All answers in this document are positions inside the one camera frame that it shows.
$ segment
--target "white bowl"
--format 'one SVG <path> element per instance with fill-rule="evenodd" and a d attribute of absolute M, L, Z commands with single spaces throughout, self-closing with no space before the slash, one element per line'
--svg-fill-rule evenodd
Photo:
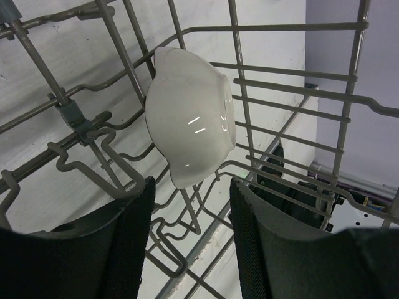
<path fill-rule="evenodd" d="M 173 184 L 184 189 L 215 172 L 236 145 L 230 86 L 225 75 L 186 50 L 157 48 L 155 68 L 145 119 Z"/>

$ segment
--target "bowl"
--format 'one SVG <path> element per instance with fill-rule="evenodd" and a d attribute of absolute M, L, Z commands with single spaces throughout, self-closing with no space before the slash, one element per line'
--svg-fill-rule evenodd
<path fill-rule="evenodd" d="M 215 172 L 236 144 L 228 79 L 187 50 L 159 47 L 145 119 L 178 189 Z"/>

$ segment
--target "dishwasher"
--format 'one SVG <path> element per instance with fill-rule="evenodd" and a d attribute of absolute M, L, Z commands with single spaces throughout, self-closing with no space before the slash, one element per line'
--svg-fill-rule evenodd
<path fill-rule="evenodd" d="M 286 214 L 291 211 L 292 217 L 298 207 L 301 215 L 310 212 L 315 222 L 300 220 L 321 231 L 332 231 L 330 220 L 339 205 L 377 217 L 383 227 L 399 224 L 397 194 L 385 205 L 378 204 L 367 196 L 358 198 L 340 183 L 352 104 L 399 117 L 398 109 L 353 94 L 370 0 L 360 0 L 352 22 L 320 24 L 306 23 L 305 1 L 14 2 L 0 4 L 0 55 L 4 65 L 11 65 L 0 78 L 6 94 L 0 126 L 5 140 L 2 229 L 43 238 L 48 232 L 68 234 L 74 221 L 119 199 L 137 197 L 144 185 L 143 192 L 153 185 L 156 199 L 146 207 L 151 212 L 141 236 L 145 260 L 143 272 L 138 266 L 138 297 L 233 298 L 213 285 L 227 272 L 238 275 L 236 264 L 226 270 L 226 263 L 225 272 L 211 275 L 224 255 L 234 251 L 229 218 L 232 178 L 259 197 L 265 192 L 276 196 L 281 203 L 274 205 Z M 51 6 L 64 8 L 37 14 L 53 11 Z M 306 31 L 353 32 L 347 74 L 304 70 Z M 147 89 L 156 75 L 153 56 L 166 46 L 190 50 L 225 74 L 236 114 L 235 149 L 214 174 L 186 189 L 172 185 L 168 163 L 148 135 L 144 119 Z M 344 82 L 345 92 L 319 90 L 306 84 L 306 77 Z M 17 103 L 13 96 L 20 98 Z M 318 111 L 319 97 L 342 102 L 342 113 Z M 317 118 L 339 123 L 335 146 L 290 135 L 295 126 L 308 122 L 315 129 L 312 121 Z M 288 143 L 297 150 L 304 146 L 311 158 L 316 148 L 328 151 L 334 155 L 333 167 L 317 168 L 311 160 L 305 163 L 283 154 Z M 309 196 L 312 204 L 306 201 Z M 125 211 L 116 204 L 113 209 Z M 145 216 L 135 209 L 137 223 L 132 225 L 140 230 Z M 105 214 L 98 217 L 111 222 Z M 117 268 L 110 271 L 118 273 Z M 239 291 L 239 281 L 231 288 Z M 112 286 L 106 289 L 110 293 L 104 298 L 122 298 L 112 293 Z"/>

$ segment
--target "wire basket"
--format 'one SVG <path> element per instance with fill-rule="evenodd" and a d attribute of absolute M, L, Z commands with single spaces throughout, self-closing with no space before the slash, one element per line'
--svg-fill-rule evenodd
<path fill-rule="evenodd" d="M 128 51 L 122 42 L 121 35 L 115 25 L 113 15 L 115 14 L 115 9 L 108 4 L 113 2 L 109 0 L 95 0 L 87 4 L 83 4 L 66 11 L 58 12 L 56 14 L 46 15 L 37 17 L 28 21 L 21 22 L 21 14 L 19 13 L 17 7 L 12 3 L 12 1 L 3 1 L 0 5 L 0 39 L 2 42 L 6 42 L 5 39 L 14 40 L 15 37 L 25 48 L 27 54 L 35 63 L 36 67 L 40 70 L 42 76 L 45 78 L 46 82 L 50 86 L 52 93 L 49 94 L 49 100 L 45 103 L 29 110 L 28 112 L 12 119 L 11 121 L 0 126 L 0 134 L 3 134 L 14 127 L 24 123 L 25 121 L 41 114 L 42 112 L 56 107 L 60 111 L 64 121 L 68 126 L 74 131 L 70 135 L 66 136 L 62 140 L 53 143 L 50 142 L 46 150 L 38 154 L 37 156 L 30 159 L 28 162 L 20 165 L 20 167 L 10 171 L 2 171 L 2 179 L 0 180 L 0 190 L 1 193 L 8 191 L 6 198 L 1 203 L 1 225 L 11 229 L 11 225 L 7 220 L 6 212 L 12 205 L 12 203 L 18 197 L 21 190 L 19 183 L 26 179 L 28 176 L 34 174 L 36 171 L 41 169 L 41 167 L 49 164 L 52 160 L 57 160 L 56 167 L 61 172 L 69 172 L 71 170 L 77 169 L 87 178 L 89 178 L 94 184 L 96 184 L 101 190 L 107 193 L 113 199 L 120 199 L 128 196 L 134 196 L 141 192 L 144 186 L 143 176 L 132 166 L 132 163 L 144 160 L 151 152 L 154 151 L 155 146 L 151 143 L 141 154 L 136 156 L 131 156 L 126 153 L 117 153 L 111 142 L 116 138 L 117 132 L 126 130 L 131 127 L 143 114 L 145 108 L 145 92 L 142 87 L 142 83 L 138 79 L 137 68 L 141 65 L 146 65 L 150 76 L 153 78 L 155 76 L 155 68 L 151 58 L 154 54 L 156 48 L 148 50 L 146 40 L 142 34 L 142 30 L 139 25 L 138 18 L 133 9 L 133 5 L 130 0 L 122 0 L 128 18 L 133 27 L 135 36 L 138 41 L 138 45 L 142 52 L 141 58 L 132 62 L 128 55 Z M 320 229 L 325 230 L 328 226 L 329 219 L 332 217 L 333 205 L 336 203 L 338 194 L 340 198 L 344 198 L 352 207 L 366 212 L 368 214 L 380 217 L 384 219 L 383 226 L 389 226 L 389 224 L 395 223 L 399 224 L 399 219 L 394 216 L 396 206 L 399 202 L 398 196 L 390 207 L 384 211 L 379 211 L 372 207 L 368 207 L 363 204 L 359 204 L 355 201 L 353 196 L 347 190 L 337 187 L 340 164 L 342 160 L 342 155 L 344 153 L 344 143 L 345 135 L 347 131 L 348 124 L 350 122 L 350 107 L 351 105 L 366 105 L 370 107 L 375 113 L 385 115 L 388 117 L 399 117 L 399 110 L 396 108 L 389 108 L 381 106 L 376 100 L 370 97 L 364 97 L 359 95 L 354 95 L 353 91 L 355 88 L 355 82 L 357 81 L 357 68 L 360 57 L 360 49 L 362 47 L 363 35 L 368 27 L 367 14 L 370 6 L 370 0 L 361 0 L 358 10 L 357 20 L 354 22 L 347 23 L 328 23 L 328 24 L 268 24 L 268 25 L 239 25 L 238 24 L 238 14 L 236 9 L 235 0 L 228 1 L 229 17 L 231 25 L 228 26 L 201 26 L 201 27 L 188 27 L 182 29 L 180 26 L 180 20 L 178 18 L 178 13 L 176 11 L 175 4 L 173 0 L 168 0 L 168 6 L 170 8 L 171 17 L 173 20 L 173 25 L 176 33 L 165 39 L 158 46 L 166 46 L 177 40 L 178 45 L 185 49 L 185 39 L 192 32 L 227 32 L 233 36 L 234 44 L 234 54 L 235 63 L 226 62 L 212 62 L 215 67 L 219 68 L 221 71 L 234 71 L 236 78 L 233 82 L 239 86 L 239 93 L 234 94 L 233 98 L 236 100 L 236 105 L 243 106 L 243 121 L 237 121 L 236 126 L 238 128 L 244 128 L 246 132 L 246 138 L 248 138 L 247 143 L 244 144 L 239 142 L 236 146 L 246 151 L 245 158 L 249 163 L 244 163 L 238 159 L 229 159 L 225 161 L 219 169 L 215 172 L 214 178 L 211 178 L 208 188 L 204 189 L 206 184 L 199 183 L 193 186 L 193 191 L 188 190 L 177 190 L 175 189 L 171 196 L 164 203 L 156 203 L 155 209 L 153 211 L 152 226 L 153 230 L 150 232 L 150 237 L 152 240 L 152 245 L 147 248 L 146 257 L 152 263 L 154 263 L 162 272 L 164 272 L 170 278 L 178 278 L 183 274 L 189 275 L 192 279 L 196 281 L 196 285 L 190 290 L 186 298 L 192 296 L 195 290 L 202 286 L 207 291 L 209 291 L 216 298 L 223 298 L 213 287 L 205 282 L 206 276 L 209 274 L 211 269 L 220 259 L 220 256 L 227 251 L 228 247 L 233 243 L 233 238 L 231 237 L 226 245 L 221 249 L 218 256 L 211 262 L 209 268 L 200 277 L 197 276 L 190 270 L 190 264 L 192 263 L 193 254 L 190 257 L 186 253 L 182 253 L 177 249 L 175 245 L 177 242 L 185 240 L 187 237 L 193 234 L 205 235 L 204 227 L 201 227 L 198 222 L 198 217 L 201 214 L 207 214 L 214 219 L 213 224 L 222 224 L 226 227 L 232 229 L 231 224 L 225 218 L 228 214 L 229 205 L 228 202 L 218 214 L 208 209 L 205 204 L 211 197 L 210 194 L 215 186 L 220 182 L 221 177 L 231 176 L 236 179 L 240 179 L 248 185 L 254 186 L 256 188 L 265 190 L 269 193 L 280 196 L 281 198 L 293 202 L 294 204 L 304 207 L 313 213 L 321 215 L 323 217 L 322 225 Z M 64 90 L 57 80 L 54 78 L 50 72 L 47 65 L 42 60 L 38 51 L 31 42 L 28 31 L 46 24 L 48 22 L 61 22 L 66 19 L 77 17 L 80 20 L 97 19 L 102 18 L 109 35 L 112 38 L 112 42 L 118 52 L 120 60 L 123 63 L 124 69 L 114 76 L 108 78 L 102 83 L 95 85 L 89 85 L 85 83 L 78 84 L 68 90 Z M 324 72 L 313 72 L 307 70 L 299 69 L 282 69 L 276 67 L 266 67 L 259 65 L 247 65 L 243 59 L 242 46 L 240 42 L 241 32 L 275 32 L 275 31 L 354 31 L 353 47 L 350 56 L 349 71 L 347 74 L 330 74 Z M 345 93 L 340 92 L 328 92 L 323 90 L 318 90 L 314 87 L 306 85 L 292 86 L 280 83 L 271 83 L 261 80 L 250 80 L 246 78 L 246 72 L 259 72 L 260 74 L 279 74 L 279 75 L 291 75 L 298 77 L 314 77 L 322 78 L 325 80 L 338 80 L 341 82 L 346 82 Z M 83 90 L 89 90 L 91 92 L 98 92 L 105 90 L 113 85 L 115 82 L 121 80 L 124 77 L 128 77 L 131 85 L 134 88 L 137 98 L 139 99 L 142 108 L 136 111 L 131 117 L 119 125 L 109 123 L 108 120 L 111 118 L 112 114 L 109 111 L 104 111 L 97 115 L 93 120 L 89 121 L 84 117 L 84 114 L 79 108 L 79 105 L 71 100 L 70 98 Z M 298 105 L 288 105 L 285 103 L 272 102 L 269 100 L 263 100 L 259 98 L 250 97 L 248 95 L 248 88 L 260 88 L 275 90 L 278 92 L 294 93 L 297 95 L 303 95 L 304 97 L 298 103 Z M 343 102 L 343 109 L 341 115 L 333 115 L 325 112 L 318 112 L 315 110 L 310 110 L 303 108 L 309 97 L 320 97 L 328 98 L 331 100 Z M 287 124 L 294 119 L 298 114 L 316 116 L 321 118 L 326 118 L 328 120 L 337 121 L 340 123 L 339 135 L 337 138 L 337 145 L 334 147 L 323 145 L 317 142 L 305 140 L 295 136 L 291 136 L 285 133 L 287 126 L 281 128 L 281 130 L 270 130 L 263 128 L 261 126 L 254 125 L 251 122 L 251 109 L 250 105 L 255 105 L 255 107 L 273 107 L 281 110 L 287 110 L 289 113 L 289 120 Z M 263 134 L 272 137 L 272 142 L 269 142 L 267 150 L 264 148 L 258 148 L 254 144 L 254 134 Z M 100 147 L 99 137 L 104 136 L 105 138 L 101 141 Z M 310 147 L 319 148 L 325 151 L 329 151 L 334 154 L 334 167 L 330 173 L 315 169 L 308 165 L 299 164 L 295 161 L 282 158 L 280 156 L 274 155 L 272 152 L 279 144 L 280 138 L 286 140 L 295 141 L 298 143 L 305 144 Z M 80 161 L 68 162 L 68 150 L 71 147 L 81 144 L 83 146 L 88 146 L 91 151 L 95 154 L 102 169 L 108 174 L 109 179 L 104 179 L 99 174 L 97 174 L 91 167 L 87 166 L 85 163 Z M 272 164 L 267 159 L 272 158 L 274 160 L 280 161 L 284 164 L 292 165 L 297 168 L 303 169 L 305 171 L 310 171 L 316 176 L 322 176 L 325 181 L 320 181 L 316 178 L 310 176 L 304 176 L 295 171 L 287 169 L 276 164 Z M 111 165 L 116 165 L 122 170 L 122 172 L 127 175 L 129 182 L 122 184 L 121 180 L 115 174 L 115 171 Z M 291 181 L 285 180 L 278 176 L 272 175 L 262 170 L 266 166 L 268 168 L 274 169 L 281 173 L 285 173 L 292 177 L 295 177 L 301 181 L 311 183 L 317 186 L 317 190 L 309 189 L 300 184 L 293 183 Z M 164 181 L 164 177 L 168 173 L 168 166 L 166 166 L 161 173 L 156 178 L 156 183 L 161 185 Z M 279 194 L 277 191 L 272 190 L 268 187 L 259 184 L 257 177 L 262 176 L 271 181 L 275 181 L 279 184 L 283 184 L 310 196 L 314 196 L 316 200 L 315 206 L 309 206 L 303 202 L 295 200 L 284 194 Z M 181 194 L 185 206 L 180 212 L 179 216 L 173 221 L 166 220 L 164 217 L 159 216 L 160 211 L 166 209 L 176 200 L 178 194 Z M 189 216 L 190 223 L 183 220 L 185 217 Z M 184 232 L 180 235 L 170 232 L 168 228 L 170 227 L 180 227 L 184 229 Z M 203 246 L 203 242 L 198 241 L 195 247 Z M 161 262 L 159 258 L 153 254 L 155 249 L 159 249 L 161 254 L 166 256 L 172 263 L 176 264 L 177 268 L 170 267 L 165 263 Z"/>

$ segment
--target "dish rack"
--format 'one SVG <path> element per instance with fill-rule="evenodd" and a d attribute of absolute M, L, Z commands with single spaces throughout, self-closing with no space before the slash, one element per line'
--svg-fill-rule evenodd
<path fill-rule="evenodd" d="M 130 0 L 122 0 L 125 10 L 128 14 L 129 20 L 133 27 L 134 33 L 137 37 L 138 45 L 140 46 L 142 57 L 138 60 L 132 62 L 128 55 L 127 49 L 125 48 L 120 33 L 115 25 L 113 15 L 115 14 L 115 9 L 109 4 L 113 1 L 110 0 L 95 0 L 89 2 L 87 4 L 83 4 L 67 11 L 58 12 L 56 14 L 47 15 L 37 17 L 25 22 L 21 22 L 21 14 L 18 11 L 17 7 L 13 4 L 11 0 L 5 0 L 2 2 L 0 7 L 0 39 L 3 39 L 1 42 L 6 42 L 5 39 L 14 40 L 15 38 L 23 45 L 27 54 L 31 57 L 36 67 L 40 70 L 42 76 L 45 78 L 46 82 L 50 86 L 51 93 L 48 94 L 49 100 L 39 105 L 32 110 L 28 111 L 20 115 L 19 117 L 3 124 L 0 126 L 0 134 L 13 129 L 15 126 L 31 119 L 34 116 L 39 115 L 40 113 L 50 109 L 51 107 L 56 107 L 60 114 L 62 115 L 64 121 L 70 126 L 73 133 L 66 136 L 62 140 L 58 142 L 51 142 L 48 144 L 48 148 L 32 158 L 30 161 L 20 165 L 20 167 L 9 170 L 3 169 L 1 172 L 2 179 L 0 180 L 0 190 L 1 194 L 8 191 L 6 198 L 1 203 L 1 220 L 2 226 L 8 227 L 11 229 L 7 218 L 6 212 L 11 206 L 11 204 L 15 201 L 16 197 L 20 192 L 19 182 L 23 179 L 27 178 L 30 175 L 33 175 L 38 169 L 47 165 L 52 160 L 57 160 L 56 167 L 61 172 L 67 172 L 74 169 L 77 169 L 81 173 L 83 173 L 86 177 L 88 177 L 94 184 L 96 184 L 100 189 L 106 192 L 110 197 L 114 199 L 120 199 L 128 196 L 134 196 L 141 192 L 144 187 L 144 178 L 141 174 L 132 167 L 129 162 L 137 162 L 145 159 L 151 151 L 154 150 L 154 144 L 151 144 L 146 150 L 143 151 L 142 154 L 138 156 L 130 156 L 129 154 L 119 154 L 112 147 L 112 141 L 115 139 L 117 132 L 120 130 L 125 130 L 132 124 L 134 124 L 145 112 L 145 92 L 142 87 L 142 83 L 139 81 L 138 76 L 136 74 L 136 68 L 140 65 L 145 64 L 148 68 L 148 71 L 153 78 L 155 76 L 155 67 L 151 61 L 151 58 L 154 54 L 155 49 L 148 50 L 146 41 L 140 29 L 140 25 L 138 19 L 135 14 L 135 10 L 133 9 L 133 4 Z M 232 229 L 231 224 L 225 219 L 226 214 L 228 213 L 228 204 L 222 209 L 219 214 L 213 213 L 209 210 L 205 204 L 209 198 L 209 195 L 214 188 L 214 186 L 220 181 L 222 176 L 231 176 L 233 178 L 239 179 L 248 185 L 252 185 L 259 189 L 263 189 L 272 194 L 278 195 L 283 199 L 293 202 L 298 206 L 304 207 L 318 215 L 324 217 L 323 223 L 320 229 L 325 230 L 329 219 L 332 215 L 333 205 L 335 202 L 335 194 L 339 194 L 341 197 L 345 198 L 348 203 L 363 212 L 368 214 L 380 217 L 384 219 L 383 226 L 389 226 L 390 223 L 399 224 L 399 219 L 395 216 L 398 204 L 399 204 L 399 196 L 396 195 L 391 206 L 385 211 L 378 211 L 376 209 L 372 209 L 371 207 L 364 206 L 355 201 L 351 193 L 348 191 L 337 187 L 338 183 L 338 175 L 340 171 L 340 164 L 342 160 L 342 155 L 344 154 L 343 148 L 345 143 L 345 135 L 347 132 L 347 127 L 350 122 L 350 108 L 352 104 L 358 105 L 366 105 L 370 107 L 375 113 L 380 115 L 385 115 L 388 117 L 399 117 L 399 109 L 389 108 L 381 106 L 376 100 L 370 97 L 364 97 L 360 95 L 354 95 L 353 91 L 355 88 L 355 82 L 357 81 L 357 69 L 358 62 L 360 58 L 360 50 L 362 47 L 363 35 L 365 30 L 368 27 L 367 22 L 367 14 L 370 6 L 370 0 L 361 0 L 360 6 L 358 10 L 357 20 L 354 22 L 346 22 L 346 23 L 325 23 L 325 24 L 279 24 L 279 25 L 245 25 L 241 26 L 238 24 L 238 17 L 236 11 L 236 3 L 235 0 L 228 0 L 229 7 L 229 15 L 231 19 L 230 26 L 202 26 L 202 27 L 189 27 L 182 29 L 180 26 L 180 21 L 178 18 L 178 14 L 176 11 L 175 4 L 173 0 L 167 0 L 171 17 L 173 20 L 173 24 L 175 27 L 176 34 L 173 34 L 169 38 L 165 39 L 158 46 L 167 46 L 174 40 L 178 41 L 179 46 L 182 49 L 186 49 L 185 47 L 185 35 L 190 34 L 192 32 L 231 32 L 233 35 L 234 41 L 234 49 L 236 54 L 236 63 L 235 64 L 227 64 L 222 62 L 212 62 L 212 64 L 221 69 L 233 69 L 237 70 L 238 77 L 234 79 L 234 83 L 238 84 L 241 89 L 241 94 L 233 95 L 233 98 L 236 100 L 236 105 L 241 102 L 244 110 L 245 122 L 236 122 L 236 126 L 244 128 L 246 130 L 246 134 L 248 136 L 248 145 L 244 145 L 238 143 L 236 146 L 238 148 L 244 149 L 248 151 L 248 155 L 246 158 L 251 162 L 251 165 L 248 166 L 244 163 L 234 160 L 225 161 L 219 169 L 214 174 L 213 182 L 211 183 L 209 189 L 206 192 L 204 198 L 201 198 L 200 190 L 203 186 L 203 183 L 199 183 L 198 185 L 193 186 L 193 194 L 188 195 L 186 190 L 177 190 L 173 192 L 173 194 L 169 197 L 169 199 L 163 204 L 156 204 L 153 211 L 153 220 L 152 226 L 156 226 L 156 230 L 150 232 L 150 238 L 153 241 L 153 245 L 148 248 L 146 251 L 146 258 L 154 263 L 162 272 L 167 274 L 170 278 L 178 278 L 183 274 L 189 275 L 193 280 L 196 281 L 196 285 L 187 294 L 186 298 L 192 296 L 193 292 L 199 287 L 205 288 L 216 298 L 223 298 L 211 285 L 205 282 L 205 278 L 210 273 L 212 268 L 218 263 L 220 256 L 227 251 L 228 247 L 233 243 L 233 238 L 230 238 L 229 242 L 221 249 L 217 258 L 215 258 L 206 271 L 199 277 L 195 273 L 190 270 L 190 265 L 188 262 L 188 258 L 185 257 L 171 242 L 171 239 L 174 241 L 182 241 L 187 238 L 189 234 L 201 234 L 201 227 L 198 222 L 198 217 L 202 213 L 206 213 L 211 216 L 215 223 L 225 225 L 226 227 Z M 66 19 L 77 17 L 80 20 L 87 19 L 95 19 L 102 18 L 107 30 L 112 38 L 112 41 L 115 45 L 115 48 L 118 52 L 120 60 L 123 63 L 124 69 L 121 70 L 116 75 L 110 77 L 108 80 L 98 83 L 95 85 L 89 84 L 79 84 L 74 86 L 68 90 L 64 90 L 56 79 L 53 77 L 52 73 L 48 69 L 47 65 L 44 63 L 40 54 L 33 46 L 28 30 L 31 30 L 37 26 L 46 24 L 48 22 L 61 22 Z M 243 59 L 242 50 L 241 50 L 241 42 L 240 42 L 240 32 L 245 31 L 354 31 L 353 38 L 353 47 L 352 54 L 350 56 L 350 65 L 348 74 L 330 74 L 325 72 L 313 72 L 307 70 L 296 70 L 296 69 L 280 69 L 274 67 L 262 67 L 257 65 L 246 65 Z M 283 75 L 293 75 L 293 76 L 302 76 L 302 77 L 314 77 L 314 78 L 322 78 L 326 80 L 338 80 L 341 82 L 346 82 L 346 90 L 345 93 L 339 92 L 328 92 L 323 90 L 317 90 L 309 87 L 296 87 L 290 85 L 283 85 L 277 83 L 269 83 L 255 80 L 246 79 L 245 73 L 246 71 L 252 72 L 266 72 L 272 74 L 283 74 Z M 113 124 L 108 122 L 111 118 L 112 114 L 109 111 L 104 111 L 97 115 L 93 120 L 89 121 L 86 119 L 79 108 L 79 104 L 75 101 L 71 100 L 70 97 L 76 95 L 77 93 L 83 90 L 90 90 L 91 92 L 98 92 L 100 90 L 104 90 L 109 86 L 113 85 L 118 80 L 127 76 L 133 85 L 133 88 L 137 94 L 137 97 L 142 104 L 142 109 L 139 109 L 134 115 L 132 115 L 128 120 L 121 124 Z M 303 104 L 305 101 L 299 104 L 299 106 L 291 106 L 285 105 L 281 103 L 269 102 L 267 100 L 260 100 L 256 98 L 248 97 L 247 87 L 256 87 L 256 88 L 267 88 L 270 90 L 276 90 L 280 92 L 289 92 L 296 93 L 299 95 L 304 95 L 305 99 L 308 96 L 315 96 L 321 98 L 328 98 L 331 100 L 341 101 L 343 102 L 343 109 L 341 115 L 334 115 L 330 113 L 318 112 L 303 108 Z M 249 104 L 254 105 L 262 105 L 267 107 L 274 107 L 283 110 L 288 110 L 292 113 L 291 119 L 298 113 L 303 113 L 305 115 L 317 116 L 321 118 L 326 118 L 333 121 L 338 121 L 340 123 L 339 127 L 339 135 L 337 138 L 337 145 L 335 147 L 323 145 L 317 142 L 305 140 L 302 138 L 298 138 L 295 136 L 287 135 L 284 133 L 284 129 L 281 131 L 273 131 L 267 128 L 261 128 L 258 126 L 254 126 L 251 123 L 251 115 L 249 111 Z M 302 165 L 296 163 L 295 161 L 291 161 L 289 159 L 285 159 L 279 156 L 276 156 L 269 151 L 262 151 L 257 149 L 254 146 L 253 132 L 261 132 L 264 134 L 269 134 L 275 136 L 275 140 L 273 141 L 271 147 L 276 147 L 280 138 L 284 138 L 287 140 L 299 142 L 306 144 L 308 146 L 313 146 L 315 148 L 320 148 L 322 150 L 329 151 L 335 155 L 334 158 L 334 167 L 331 173 L 326 173 L 325 171 L 321 171 L 306 165 Z M 97 138 L 100 136 L 105 136 L 103 141 L 100 143 L 100 147 L 98 146 Z M 68 160 L 68 150 L 77 145 L 88 146 L 93 153 L 96 155 L 99 163 L 102 168 L 107 172 L 109 178 L 112 180 L 113 184 L 110 184 L 106 179 L 98 175 L 94 170 L 92 170 L 89 166 L 82 162 L 74 161 L 69 162 Z M 316 175 L 320 175 L 323 178 L 327 178 L 329 183 L 324 183 L 317 179 L 303 176 L 289 169 L 283 168 L 281 166 L 276 166 L 268 161 L 265 158 L 272 158 L 278 160 L 282 163 L 286 163 L 289 165 L 293 165 L 300 169 L 304 169 L 306 171 L 311 171 Z M 114 173 L 113 169 L 110 167 L 112 163 L 115 163 L 129 178 L 130 182 L 127 184 L 122 184 Z M 226 171 L 227 166 L 235 166 L 237 168 L 241 168 L 249 173 L 249 176 L 246 178 L 240 177 L 237 174 Z M 292 183 L 290 181 L 286 181 L 277 176 L 273 176 L 269 173 L 266 173 L 262 170 L 263 166 L 267 166 L 268 168 L 274 169 L 276 171 L 280 171 L 282 173 L 286 173 L 290 176 L 293 176 L 301 181 L 305 181 L 317 186 L 317 190 L 311 190 L 299 184 Z M 165 175 L 168 172 L 168 167 L 165 167 L 163 171 L 156 178 L 156 183 L 162 181 Z M 297 201 L 293 198 L 290 198 L 284 194 L 278 194 L 278 192 L 269 189 L 262 184 L 259 184 L 257 181 L 257 177 L 262 176 L 272 181 L 275 181 L 279 184 L 283 184 L 290 188 L 301 191 L 310 196 L 314 196 L 317 199 L 316 207 L 308 206 L 300 201 Z M 157 217 L 157 212 L 159 210 L 165 209 L 168 207 L 175 199 L 176 195 L 181 193 L 185 202 L 185 208 L 181 211 L 179 217 L 174 222 L 168 222 L 163 217 Z M 195 211 L 193 207 L 193 201 L 198 201 L 199 208 Z M 321 208 L 322 203 L 326 202 L 327 207 L 323 211 Z M 191 223 L 186 223 L 183 221 L 183 217 L 188 213 L 191 217 Z M 164 233 L 165 227 L 173 227 L 176 225 L 180 225 L 185 228 L 185 233 L 183 235 L 175 235 L 170 232 Z M 175 263 L 178 268 L 177 270 L 172 270 L 170 267 L 161 262 L 158 258 L 156 258 L 152 251 L 158 248 L 161 252 L 170 259 L 173 263 Z"/>

